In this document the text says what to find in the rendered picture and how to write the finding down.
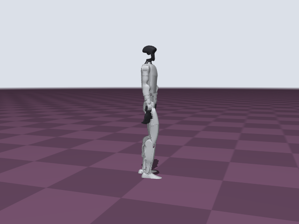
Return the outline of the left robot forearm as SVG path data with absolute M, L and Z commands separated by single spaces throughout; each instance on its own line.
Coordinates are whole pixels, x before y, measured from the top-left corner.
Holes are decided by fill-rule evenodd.
M 151 95 L 154 96 L 153 101 L 156 104 L 156 102 L 157 102 L 157 91 L 156 91 L 156 93 L 151 93 Z

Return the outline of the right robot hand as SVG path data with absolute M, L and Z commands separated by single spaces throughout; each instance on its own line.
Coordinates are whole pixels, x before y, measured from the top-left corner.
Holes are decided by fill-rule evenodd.
M 148 123 L 150 123 L 150 119 L 152 119 L 151 110 L 148 111 L 148 107 L 145 106 L 145 111 L 146 111 L 146 113 L 144 116 L 144 120 L 141 123 L 148 124 Z

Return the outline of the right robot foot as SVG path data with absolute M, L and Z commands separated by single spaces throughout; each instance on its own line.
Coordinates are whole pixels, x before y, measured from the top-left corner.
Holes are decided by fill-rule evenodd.
M 142 174 L 142 178 L 161 179 L 161 177 L 159 177 L 159 176 L 157 176 L 157 175 L 155 175 L 155 174 L 153 174 L 153 173 L 151 173 L 151 174 L 149 175 L 148 173 L 146 174 L 146 172 L 144 172 L 144 173 Z

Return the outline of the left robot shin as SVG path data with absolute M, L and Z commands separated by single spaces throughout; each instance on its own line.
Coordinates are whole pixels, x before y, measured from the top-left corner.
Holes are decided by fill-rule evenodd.
M 142 144 L 142 169 L 146 170 L 145 145 L 144 144 Z

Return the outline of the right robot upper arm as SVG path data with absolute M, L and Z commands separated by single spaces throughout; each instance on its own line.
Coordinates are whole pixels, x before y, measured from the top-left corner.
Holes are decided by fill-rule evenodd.
M 147 85 L 147 82 L 149 81 L 150 66 L 143 65 L 141 70 L 142 70 L 142 89 L 143 89 L 144 85 Z M 149 91 L 150 91 L 150 86 L 149 86 Z

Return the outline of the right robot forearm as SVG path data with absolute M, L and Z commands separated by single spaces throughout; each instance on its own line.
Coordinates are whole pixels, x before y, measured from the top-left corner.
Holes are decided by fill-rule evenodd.
M 144 85 L 143 87 L 144 104 L 145 106 L 148 107 L 148 111 L 152 109 L 149 89 L 150 87 L 148 85 Z

